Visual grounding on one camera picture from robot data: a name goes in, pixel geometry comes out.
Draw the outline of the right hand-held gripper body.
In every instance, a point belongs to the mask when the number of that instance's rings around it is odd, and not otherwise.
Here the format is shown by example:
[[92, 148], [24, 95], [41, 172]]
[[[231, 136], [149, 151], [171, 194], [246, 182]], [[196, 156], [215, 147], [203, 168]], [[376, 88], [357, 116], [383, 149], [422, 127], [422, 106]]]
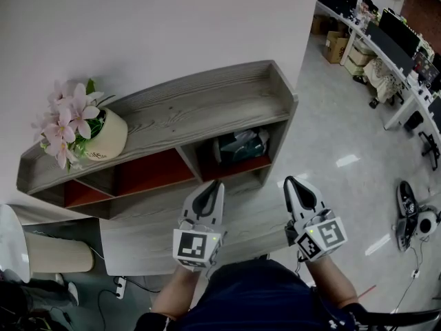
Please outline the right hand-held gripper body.
[[285, 226], [288, 245], [297, 245], [304, 261], [316, 261], [348, 242], [340, 217], [325, 208], [317, 215], [291, 220]]

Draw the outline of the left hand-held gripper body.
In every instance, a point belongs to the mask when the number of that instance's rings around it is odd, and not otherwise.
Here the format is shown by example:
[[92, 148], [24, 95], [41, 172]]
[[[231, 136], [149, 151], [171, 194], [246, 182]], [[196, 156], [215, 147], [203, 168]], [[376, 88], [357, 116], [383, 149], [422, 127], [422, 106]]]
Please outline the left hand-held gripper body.
[[221, 220], [182, 218], [173, 231], [173, 258], [192, 272], [210, 269], [223, 246], [226, 229]]

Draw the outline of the green and white packet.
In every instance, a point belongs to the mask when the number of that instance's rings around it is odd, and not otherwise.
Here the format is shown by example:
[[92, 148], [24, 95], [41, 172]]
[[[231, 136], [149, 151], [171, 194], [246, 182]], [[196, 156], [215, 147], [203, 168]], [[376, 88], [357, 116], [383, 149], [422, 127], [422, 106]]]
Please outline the green and white packet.
[[213, 141], [213, 154], [222, 166], [263, 156], [267, 151], [269, 133], [264, 128], [232, 132]]

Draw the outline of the person's left forearm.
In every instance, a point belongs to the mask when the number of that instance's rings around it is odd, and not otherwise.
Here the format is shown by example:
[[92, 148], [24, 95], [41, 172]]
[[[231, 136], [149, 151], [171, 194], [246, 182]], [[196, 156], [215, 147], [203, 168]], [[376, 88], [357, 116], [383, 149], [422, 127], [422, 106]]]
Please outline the person's left forearm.
[[192, 272], [181, 265], [162, 288], [152, 304], [151, 312], [178, 319], [190, 309], [200, 272]]

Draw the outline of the person's right forearm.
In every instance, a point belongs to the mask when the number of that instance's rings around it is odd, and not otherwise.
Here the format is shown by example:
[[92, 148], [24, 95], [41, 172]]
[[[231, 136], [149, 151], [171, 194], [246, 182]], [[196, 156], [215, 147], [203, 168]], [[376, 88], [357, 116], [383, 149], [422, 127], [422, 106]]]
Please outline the person's right forearm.
[[352, 282], [342, 273], [329, 255], [306, 262], [319, 294], [337, 308], [358, 303], [358, 295]]

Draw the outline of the grey wooden desk with hutch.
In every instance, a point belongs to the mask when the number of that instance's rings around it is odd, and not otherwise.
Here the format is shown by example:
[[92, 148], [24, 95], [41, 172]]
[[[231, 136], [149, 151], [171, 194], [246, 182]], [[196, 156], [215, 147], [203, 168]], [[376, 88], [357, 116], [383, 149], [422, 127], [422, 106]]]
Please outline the grey wooden desk with hutch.
[[[185, 197], [199, 184], [225, 185], [225, 245], [219, 263], [284, 246], [281, 182], [270, 181], [298, 98], [272, 60], [181, 77], [111, 102], [128, 125], [125, 147], [108, 161], [60, 170], [38, 145], [19, 162], [17, 189], [100, 223], [109, 275], [169, 274], [172, 235]], [[230, 165], [213, 154], [216, 137], [264, 128], [266, 153]]]

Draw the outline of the long white office desk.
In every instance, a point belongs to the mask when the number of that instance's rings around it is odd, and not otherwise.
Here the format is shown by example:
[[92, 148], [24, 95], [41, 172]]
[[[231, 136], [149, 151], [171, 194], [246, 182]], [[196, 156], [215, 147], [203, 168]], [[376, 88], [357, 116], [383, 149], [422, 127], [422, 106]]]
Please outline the long white office desk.
[[363, 32], [358, 25], [356, 25], [351, 20], [343, 17], [341, 14], [337, 14], [331, 8], [327, 7], [323, 3], [317, 1], [316, 7], [320, 10], [326, 12], [331, 17], [343, 22], [351, 31], [351, 35], [345, 49], [345, 52], [340, 61], [341, 65], [344, 65], [347, 56], [349, 55], [349, 51], [356, 40], [357, 37], [360, 40], [364, 41], [369, 48], [371, 48], [379, 57], [383, 60], [386, 66], [395, 74], [399, 80], [401, 80], [402, 84], [404, 84], [404, 88], [406, 90], [406, 97], [404, 99], [404, 103], [396, 110], [396, 112], [391, 116], [391, 118], [384, 123], [383, 128], [385, 130], [390, 130], [394, 128], [397, 124], [404, 124], [404, 118], [410, 114], [411, 111], [418, 110], [424, 118], [424, 122], [428, 124], [431, 129], [431, 134], [434, 136], [438, 145], [441, 146], [441, 133], [438, 131], [436, 124], [433, 122], [431, 115], [428, 112], [428, 107], [430, 105], [430, 101], [426, 101], [424, 98], [429, 97], [429, 91], [424, 86], [418, 86], [415, 82], [409, 83], [409, 75], [408, 77], [404, 77], [404, 75], [397, 69], [397, 67], [391, 62], [391, 60], [382, 53], [379, 47], [374, 44]]

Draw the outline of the person's dark clothing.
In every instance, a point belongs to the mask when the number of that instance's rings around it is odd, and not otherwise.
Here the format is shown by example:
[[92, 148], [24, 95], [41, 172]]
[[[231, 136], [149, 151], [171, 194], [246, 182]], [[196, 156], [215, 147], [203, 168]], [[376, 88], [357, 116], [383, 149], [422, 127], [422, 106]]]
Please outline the person's dark clothing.
[[359, 331], [357, 304], [337, 308], [279, 262], [252, 259], [217, 269], [182, 317], [150, 310], [134, 331]]

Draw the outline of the black and white floor device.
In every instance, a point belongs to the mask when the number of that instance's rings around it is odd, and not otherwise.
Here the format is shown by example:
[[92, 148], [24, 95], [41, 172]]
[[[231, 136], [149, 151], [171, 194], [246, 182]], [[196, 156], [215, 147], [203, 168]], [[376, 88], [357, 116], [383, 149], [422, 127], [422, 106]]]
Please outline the black and white floor device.
[[397, 187], [397, 204], [396, 239], [399, 250], [406, 252], [416, 231], [420, 211], [413, 190], [407, 181], [401, 181]]

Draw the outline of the cream pot with pink flowers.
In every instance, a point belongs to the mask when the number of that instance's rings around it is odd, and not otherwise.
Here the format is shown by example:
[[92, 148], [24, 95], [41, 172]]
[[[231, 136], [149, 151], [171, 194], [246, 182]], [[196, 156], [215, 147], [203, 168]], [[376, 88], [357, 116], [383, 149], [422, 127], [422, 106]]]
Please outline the cream pot with pink flowers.
[[128, 136], [123, 118], [102, 104], [111, 99], [86, 84], [54, 82], [48, 96], [48, 111], [31, 124], [34, 140], [43, 151], [54, 157], [63, 170], [80, 170], [80, 160], [107, 161], [122, 153]]

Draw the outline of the black bar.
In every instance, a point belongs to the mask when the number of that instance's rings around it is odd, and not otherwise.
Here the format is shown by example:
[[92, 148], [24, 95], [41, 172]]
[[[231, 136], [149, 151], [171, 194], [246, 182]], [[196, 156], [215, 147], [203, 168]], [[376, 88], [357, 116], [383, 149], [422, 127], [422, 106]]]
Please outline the black bar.
[[356, 316], [356, 320], [367, 326], [408, 327], [436, 321], [440, 316], [441, 309], [393, 314], [364, 311]]

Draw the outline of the black trash bin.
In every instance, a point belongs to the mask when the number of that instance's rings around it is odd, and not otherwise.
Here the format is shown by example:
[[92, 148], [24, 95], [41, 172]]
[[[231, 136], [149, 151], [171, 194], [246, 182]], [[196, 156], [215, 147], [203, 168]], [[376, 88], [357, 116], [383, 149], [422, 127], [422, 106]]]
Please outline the black trash bin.
[[404, 123], [404, 129], [407, 132], [413, 132], [423, 122], [424, 122], [423, 116], [420, 114], [419, 111], [416, 110]]

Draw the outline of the black office chair base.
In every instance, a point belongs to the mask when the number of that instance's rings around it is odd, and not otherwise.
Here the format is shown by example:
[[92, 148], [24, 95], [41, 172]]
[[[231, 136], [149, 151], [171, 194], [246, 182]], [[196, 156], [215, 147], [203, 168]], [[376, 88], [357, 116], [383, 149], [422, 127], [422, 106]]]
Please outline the black office chair base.
[[433, 155], [433, 161], [431, 162], [431, 167], [433, 171], [436, 171], [438, 169], [438, 160], [441, 157], [441, 152], [438, 148], [437, 143], [435, 142], [435, 139], [432, 134], [427, 135], [424, 131], [421, 131], [418, 133], [418, 136], [421, 139], [425, 140], [424, 148], [425, 150], [422, 152], [422, 156], [430, 156], [430, 154]]

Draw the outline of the chair with floral cover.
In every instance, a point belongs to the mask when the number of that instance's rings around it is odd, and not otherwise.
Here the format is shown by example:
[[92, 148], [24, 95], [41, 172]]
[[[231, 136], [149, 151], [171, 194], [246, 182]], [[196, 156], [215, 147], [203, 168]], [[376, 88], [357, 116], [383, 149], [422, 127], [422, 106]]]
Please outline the chair with floral cover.
[[380, 103], [384, 103], [404, 87], [380, 58], [368, 62], [363, 68], [363, 77], [376, 89], [376, 98]]

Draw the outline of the beige storage boxes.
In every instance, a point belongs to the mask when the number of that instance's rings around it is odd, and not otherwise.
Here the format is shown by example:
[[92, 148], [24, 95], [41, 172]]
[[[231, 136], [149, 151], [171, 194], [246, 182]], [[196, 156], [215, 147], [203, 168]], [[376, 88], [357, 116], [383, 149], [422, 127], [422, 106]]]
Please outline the beige storage boxes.
[[375, 58], [375, 54], [364, 54], [355, 46], [352, 46], [344, 63], [344, 67], [351, 76], [360, 76], [363, 73], [364, 67], [370, 60]]

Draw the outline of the large cardboard box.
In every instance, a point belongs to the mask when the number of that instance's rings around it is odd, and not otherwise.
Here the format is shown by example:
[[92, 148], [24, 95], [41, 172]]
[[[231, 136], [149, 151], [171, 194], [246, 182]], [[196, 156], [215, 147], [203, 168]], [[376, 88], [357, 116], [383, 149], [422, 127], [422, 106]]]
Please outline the large cardboard box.
[[340, 63], [348, 41], [345, 32], [329, 31], [323, 50], [324, 58], [330, 63]]

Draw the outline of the laptop with stickers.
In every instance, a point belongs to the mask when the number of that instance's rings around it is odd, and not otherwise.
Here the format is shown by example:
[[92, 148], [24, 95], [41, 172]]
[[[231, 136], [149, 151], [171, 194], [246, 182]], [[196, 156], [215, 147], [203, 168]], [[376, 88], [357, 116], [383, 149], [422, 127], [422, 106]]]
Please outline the laptop with stickers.
[[417, 52], [415, 55], [413, 69], [419, 76], [429, 83], [432, 83], [440, 73], [430, 60], [428, 60], [421, 52]]

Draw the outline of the small cardboard box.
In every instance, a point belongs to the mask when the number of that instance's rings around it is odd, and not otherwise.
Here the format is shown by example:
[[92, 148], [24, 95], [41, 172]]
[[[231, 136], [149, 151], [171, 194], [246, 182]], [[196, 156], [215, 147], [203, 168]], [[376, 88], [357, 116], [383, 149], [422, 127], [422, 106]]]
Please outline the small cardboard box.
[[314, 35], [327, 34], [329, 26], [329, 17], [322, 14], [315, 14], [313, 16], [310, 33]]

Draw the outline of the wide black monitor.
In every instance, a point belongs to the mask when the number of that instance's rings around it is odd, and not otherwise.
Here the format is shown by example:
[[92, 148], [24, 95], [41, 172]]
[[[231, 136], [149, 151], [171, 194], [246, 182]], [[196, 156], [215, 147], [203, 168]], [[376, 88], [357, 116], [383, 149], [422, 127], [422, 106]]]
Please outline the wide black monitor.
[[379, 28], [392, 38], [411, 58], [418, 51], [420, 38], [417, 34], [403, 23], [394, 13], [383, 10], [379, 22]]

